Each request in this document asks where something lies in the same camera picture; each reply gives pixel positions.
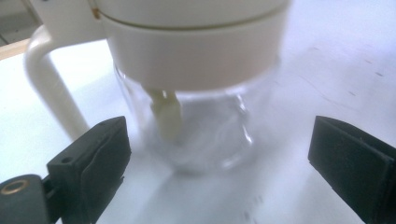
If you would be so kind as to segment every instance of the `white plastic handle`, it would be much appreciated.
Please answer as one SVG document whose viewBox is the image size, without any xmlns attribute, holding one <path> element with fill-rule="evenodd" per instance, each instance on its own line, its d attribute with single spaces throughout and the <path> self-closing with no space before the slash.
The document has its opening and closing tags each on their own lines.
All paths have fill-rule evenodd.
<svg viewBox="0 0 396 224">
<path fill-rule="evenodd" d="M 101 22 L 87 0 L 32 0 L 43 21 L 25 53 L 27 76 L 72 140 L 89 127 L 54 68 L 49 53 L 54 49 L 105 38 Z"/>
</svg>

